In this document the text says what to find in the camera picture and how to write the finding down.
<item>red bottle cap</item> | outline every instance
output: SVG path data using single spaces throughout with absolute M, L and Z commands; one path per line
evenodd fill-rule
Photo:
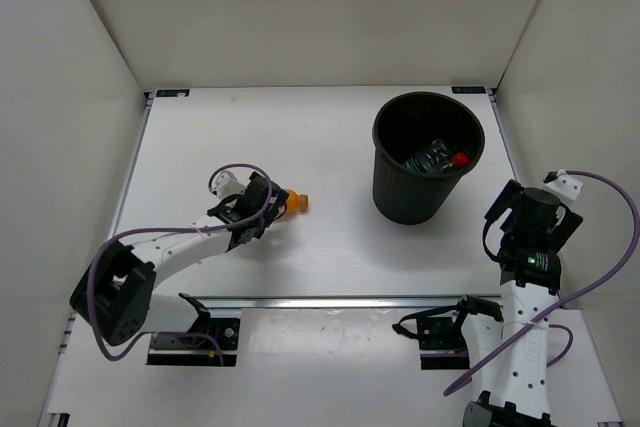
M 453 156 L 453 165 L 455 165 L 459 169 L 461 169 L 462 167 L 466 167 L 470 162 L 471 160 L 469 160 L 469 157 L 467 157 L 467 154 L 465 154 L 464 152 L 458 152 Z

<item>white wall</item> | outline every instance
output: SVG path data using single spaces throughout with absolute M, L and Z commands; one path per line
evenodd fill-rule
M 36 425 L 144 97 L 89 0 L 0 0 L 0 425 Z
M 640 0 L 543 0 L 498 91 L 529 181 L 551 169 L 592 170 L 640 202 L 639 78 Z M 585 223 L 566 247 L 567 289 L 611 267 L 631 235 L 610 189 L 588 182 L 574 207 Z M 638 426 L 640 254 L 580 306 L 626 425 Z
M 146 90 L 495 87 L 536 0 L 95 0 Z

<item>cable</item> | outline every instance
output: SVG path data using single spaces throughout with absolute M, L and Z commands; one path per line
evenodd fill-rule
M 571 346 L 573 345 L 573 332 L 569 327 L 561 324 L 549 324 L 549 328 L 564 330 L 567 334 L 569 334 L 569 341 L 567 342 L 567 345 L 564 346 L 562 352 L 560 352 L 553 359 L 547 362 L 547 367 L 551 367 L 552 365 L 560 362 L 560 360 L 562 360 L 564 356 L 567 355 L 567 353 L 571 350 Z
M 636 247 L 638 246 L 638 239 L 640 238 L 640 214 L 638 213 L 638 208 L 636 207 L 636 204 L 633 202 L 633 199 L 631 198 L 631 196 L 622 187 L 616 184 L 613 180 L 609 180 L 606 177 L 603 177 L 602 175 L 594 174 L 592 172 L 585 172 L 581 170 L 567 170 L 566 172 L 569 175 L 576 175 L 579 177 L 589 177 L 591 179 L 599 180 L 600 182 L 603 182 L 609 185 L 610 187 L 612 187 L 613 189 L 615 189 L 624 198 L 624 200 L 627 202 L 627 205 L 629 206 L 629 209 L 631 210 L 631 215 L 633 216 L 633 235 L 631 237 L 631 242 L 629 243 L 629 247 L 627 247 L 627 250 L 625 251 L 624 255 L 620 258 L 618 263 L 614 265 L 611 268 L 611 270 L 609 270 L 606 274 L 604 274 L 598 280 L 587 285 L 586 287 L 578 290 L 577 292 L 574 292 L 571 295 L 568 295 L 567 297 L 564 297 L 563 299 L 558 300 L 554 304 L 544 309 L 542 312 L 536 315 L 533 319 L 531 319 L 530 324 L 525 325 L 522 329 L 520 329 L 518 332 L 516 332 L 507 340 L 505 340 L 502 344 L 500 344 L 500 346 L 498 346 L 493 352 L 488 354 L 480 362 L 474 365 L 473 368 L 469 369 L 469 371 L 465 372 L 463 375 L 458 377 L 458 379 L 456 379 L 449 387 L 447 387 L 444 390 L 443 395 L 445 397 L 448 397 L 454 392 L 457 392 L 464 385 L 466 385 L 466 383 L 471 379 L 471 377 L 473 377 L 473 374 L 477 373 L 485 365 L 487 365 L 489 362 L 495 359 L 498 355 L 500 355 L 502 352 L 504 352 L 510 346 L 512 346 L 515 342 L 521 339 L 527 332 L 533 329 L 536 322 L 540 322 L 543 318 L 548 316 L 554 310 L 559 309 L 560 307 L 562 307 L 563 305 L 569 302 L 573 302 L 574 300 L 579 299 L 583 295 L 588 294 L 592 290 L 597 289 L 602 284 L 609 281 L 614 275 L 620 272 L 620 270 L 625 266 L 625 264 L 629 261 L 634 251 L 636 250 Z
M 120 232 L 119 234 L 116 234 L 113 237 L 111 237 L 104 244 L 102 244 L 98 249 L 98 251 L 96 252 L 96 255 L 93 257 L 93 259 L 91 260 L 91 263 L 89 264 L 89 273 L 87 276 L 87 310 L 89 311 L 89 325 L 91 325 L 91 329 L 93 330 L 93 336 L 96 339 L 96 343 L 98 344 L 98 348 L 100 349 L 100 352 L 102 352 L 102 355 L 104 355 L 107 360 L 115 362 L 120 359 L 123 359 L 131 351 L 131 349 L 133 349 L 133 346 L 142 338 L 142 336 L 146 334 L 151 334 L 152 332 L 143 332 L 136 335 L 131 340 L 131 342 L 125 347 L 125 349 L 119 354 L 112 354 L 111 352 L 109 352 L 109 349 L 107 348 L 102 338 L 102 334 L 100 333 L 100 327 L 98 326 L 98 314 L 96 312 L 96 297 L 95 297 L 96 271 L 97 271 L 97 267 L 100 259 L 102 258 L 102 256 L 104 255 L 104 253 L 107 251 L 109 247 L 111 247 L 120 239 L 124 237 L 129 237 L 131 235 L 195 234 L 195 233 L 206 234 L 208 232 L 215 232 L 218 230 L 237 229 L 261 217 L 269 208 L 269 201 L 271 200 L 271 194 L 273 193 L 273 184 L 271 182 L 271 179 L 269 178 L 267 173 L 261 168 L 256 167 L 255 165 L 252 165 L 252 164 L 244 164 L 244 163 L 224 165 L 219 169 L 217 169 L 213 174 L 211 174 L 211 177 L 209 178 L 209 183 L 208 183 L 209 190 L 211 190 L 211 183 L 216 178 L 216 176 L 220 174 L 220 172 L 222 172 L 223 170 L 234 169 L 234 168 L 247 168 L 247 169 L 255 170 L 260 175 L 262 175 L 267 181 L 267 186 L 268 186 L 267 198 L 264 204 L 262 205 L 262 207 L 260 208 L 260 210 L 258 210 L 258 212 L 256 212 L 255 214 L 250 215 L 249 217 L 239 220 L 237 222 L 232 222 L 230 224 L 225 224 L 225 225 L 216 225 L 213 227 L 203 227 L 203 228 L 197 228 L 197 229 L 190 228 L 190 227 L 149 227 L 149 228 L 127 230 L 125 232 Z M 204 333 L 201 334 L 201 333 L 187 333 L 187 332 L 178 332 L 178 333 L 170 332 L 168 333 L 168 335 L 180 336 L 180 337 L 203 337 L 207 339 L 208 341 L 211 342 L 214 350 L 220 356 L 220 364 L 224 365 L 220 346 L 218 345 L 216 340 L 210 335 L 204 334 Z
M 485 253 L 489 256 L 491 260 L 494 262 L 499 262 L 498 256 L 489 250 L 489 246 L 487 245 L 487 234 L 489 234 L 489 229 L 493 225 L 493 222 L 487 222 L 484 224 L 482 228 L 482 247 L 484 247 Z

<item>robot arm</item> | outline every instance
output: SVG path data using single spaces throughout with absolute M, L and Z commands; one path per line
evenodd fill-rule
M 220 255 L 259 239 L 283 212 L 289 196 L 271 182 L 271 198 L 264 214 L 237 229 L 224 227 L 260 211 L 268 184 L 254 172 L 248 185 L 230 172 L 222 172 L 212 193 L 222 200 L 191 224 L 195 233 L 167 234 L 125 245 L 115 242 L 101 257 L 96 271 L 95 305 L 100 333 L 112 346 L 138 332 L 206 332 L 209 312 L 185 294 L 154 294 L 166 279 L 207 257 Z M 71 296 L 71 307 L 87 322 L 87 280 L 84 274 Z
M 558 300 L 557 252 L 582 223 L 582 217 L 568 207 L 582 183 L 560 171 L 550 174 L 545 184 L 541 190 L 510 181 L 485 216 L 486 236 L 488 226 L 511 209 L 501 227 L 500 251 L 493 255 L 486 249 L 502 271 L 503 319 L 497 322 L 486 311 L 466 316 L 461 330 L 471 367 Z M 473 396 L 478 400 L 467 407 L 466 427 L 551 427 L 546 388 L 548 330 L 545 318 L 474 376 Z

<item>purple cable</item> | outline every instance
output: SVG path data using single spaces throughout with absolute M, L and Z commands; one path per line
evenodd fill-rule
M 562 352 L 560 352 L 552 360 L 547 362 L 547 367 L 551 367 L 552 365 L 557 364 L 558 362 L 560 362 L 560 360 L 562 360 L 564 358 L 564 356 L 567 355 L 567 353 L 571 350 L 571 346 L 573 345 L 573 332 L 571 331 L 571 329 L 569 327 L 567 327 L 566 325 L 561 325 L 561 324 L 549 324 L 549 327 L 552 328 L 552 329 L 562 329 L 562 330 L 564 330 L 567 334 L 569 334 L 569 341 L 567 342 L 567 345 L 564 346 L 564 349 L 562 350 Z
M 560 325 L 560 324 L 550 324 L 549 328 L 564 330 L 567 334 L 569 334 L 569 341 L 567 342 L 567 345 L 564 346 L 564 349 L 562 350 L 562 352 L 560 352 L 553 359 L 547 362 L 547 367 L 551 367 L 552 365 L 562 360 L 564 356 L 567 355 L 569 350 L 571 350 L 571 346 L 573 345 L 573 332 L 569 327 L 567 327 L 566 325 Z M 451 358 L 464 359 L 469 357 L 469 352 L 454 352 L 451 354 L 420 354 L 420 357 L 421 358 L 426 357 L 428 359 L 451 359 Z M 460 388 L 463 388 L 469 385 L 470 383 L 471 383 L 471 379 L 468 379 L 465 381 L 464 384 L 460 386 Z
M 489 362 L 495 359 L 498 355 L 500 355 L 502 352 L 504 352 L 509 347 L 511 347 L 514 343 L 516 343 L 519 339 L 521 339 L 527 332 L 529 332 L 534 327 L 536 322 L 540 322 L 543 318 L 545 318 L 554 310 L 559 309 L 560 307 L 562 307 L 563 305 L 569 302 L 573 302 L 574 300 L 579 299 L 583 295 L 588 294 L 592 290 L 597 289 L 602 284 L 609 281 L 614 275 L 620 272 L 620 269 L 622 269 L 625 266 L 625 264 L 629 261 L 629 259 L 633 255 L 633 252 L 636 250 L 636 247 L 638 246 L 638 238 L 640 238 L 640 214 L 638 214 L 638 208 L 636 207 L 636 204 L 633 202 L 633 199 L 631 198 L 631 196 L 622 187 L 616 184 L 613 180 L 609 180 L 606 177 L 603 177 L 602 175 L 594 174 L 591 172 L 585 172 L 582 170 L 567 170 L 566 172 L 569 175 L 589 177 L 592 179 L 599 180 L 600 182 L 604 182 L 610 187 L 613 187 L 624 198 L 624 200 L 629 205 L 629 208 L 631 209 L 631 215 L 633 216 L 633 235 L 631 237 L 631 242 L 629 243 L 629 247 L 627 247 L 626 252 L 620 258 L 618 263 L 614 265 L 611 268 L 611 270 L 609 270 L 606 274 L 604 274 L 595 282 L 592 282 L 586 287 L 578 290 L 577 292 L 574 292 L 571 295 L 568 295 L 567 297 L 564 297 L 563 299 L 558 300 L 556 303 L 544 309 L 542 312 L 536 315 L 533 319 L 531 319 L 530 324 L 525 325 L 522 329 L 520 329 L 518 332 L 516 332 L 507 340 L 505 340 L 502 344 L 500 344 L 500 346 L 498 346 L 493 352 L 488 354 L 485 358 L 483 358 L 480 362 L 474 365 L 471 369 L 469 369 L 463 375 L 458 377 L 458 379 L 456 379 L 443 392 L 443 395 L 445 397 L 448 397 L 449 395 L 453 394 L 454 392 L 457 392 L 462 387 L 464 387 L 471 380 L 471 377 L 473 377 L 473 374 L 477 373 L 485 365 L 487 365 Z
M 124 358 L 133 348 L 133 346 L 138 342 L 138 340 L 140 340 L 142 338 L 143 335 L 146 334 L 151 334 L 153 332 L 143 332 L 140 333 L 138 335 L 136 335 L 131 342 L 125 347 L 125 349 L 120 352 L 119 354 L 112 354 L 111 352 L 109 352 L 109 349 L 107 349 L 107 346 L 104 343 L 104 340 L 102 339 L 102 334 L 100 333 L 100 327 L 98 326 L 98 314 L 96 312 L 96 297 L 95 297 L 95 289 L 96 289 L 96 270 L 98 267 L 98 262 L 99 260 L 102 258 L 102 256 L 104 255 L 104 253 L 107 251 L 107 249 L 109 247 L 111 247 L 114 243 L 116 243 L 118 240 L 124 238 L 124 237 L 129 237 L 130 235 L 138 235 L 138 234 L 195 234 L 195 233 L 207 233 L 207 232 L 215 232 L 218 230 L 230 230 L 230 229 L 237 229 L 238 227 L 242 227 L 250 222 L 253 222 L 254 220 L 256 220 L 257 218 L 259 218 L 260 216 L 262 216 L 262 214 L 264 214 L 266 212 L 266 210 L 269 208 L 269 202 L 271 200 L 271 194 L 273 193 L 273 184 L 271 183 L 271 179 L 269 178 L 269 176 L 267 175 L 267 173 L 262 170 L 259 167 L 256 167 L 255 165 L 251 165 L 251 164 L 228 164 L 228 165 L 224 165 L 222 167 L 220 167 L 219 169 L 217 169 L 213 174 L 211 174 L 211 177 L 209 178 L 209 189 L 211 189 L 211 183 L 213 182 L 213 180 L 216 178 L 216 176 L 218 174 L 220 174 L 220 172 L 222 172 L 223 170 L 227 170 L 227 169 L 234 169 L 234 168 L 247 168 L 247 169 L 252 169 L 255 170 L 256 172 L 258 172 L 260 175 L 262 175 L 266 181 L 267 181 L 267 199 L 265 200 L 264 204 L 262 205 L 262 207 L 260 208 L 260 210 L 258 210 L 258 212 L 256 212 L 255 214 L 247 217 L 246 219 L 242 219 L 239 220 L 237 222 L 232 222 L 230 224 L 225 224 L 225 225 L 216 225 L 213 227 L 204 227 L 202 229 L 194 229 L 194 228 L 188 228 L 188 227 L 149 227 L 149 228 L 142 228 L 142 229 L 132 229 L 132 230 L 127 230 L 125 232 L 120 232 L 119 234 L 114 235 L 113 237 L 111 237 L 109 240 L 107 240 L 104 244 L 102 244 L 100 246 L 100 248 L 98 249 L 98 251 L 96 252 L 96 255 L 93 257 L 93 259 L 91 260 L 91 264 L 89 264 L 89 275 L 87 276 L 87 308 L 89 311 L 89 324 L 91 325 L 91 329 L 93 330 L 93 336 L 96 339 L 96 343 L 98 344 L 98 348 L 100 349 L 100 352 L 102 352 L 102 355 L 105 356 L 105 358 L 107 358 L 108 360 L 115 362 L 118 361 L 122 358 Z M 216 354 L 218 354 L 220 356 L 220 365 L 224 365 L 223 360 L 222 360 L 222 351 L 220 349 L 220 346 L 218 345 L 218 343 L 216 342 L 216 339 L 214 339 L 213 337 L 211 337 L 208 334 L 204 334 L 204 333 L 187 333 L 187 332 L 159 332 L 160 334 L 163 335 L 172 335 L 174 337 L 201 337 L 204 339 L 207 339 L 209 342 L 211 342 L 212 346 L 214 347 Z

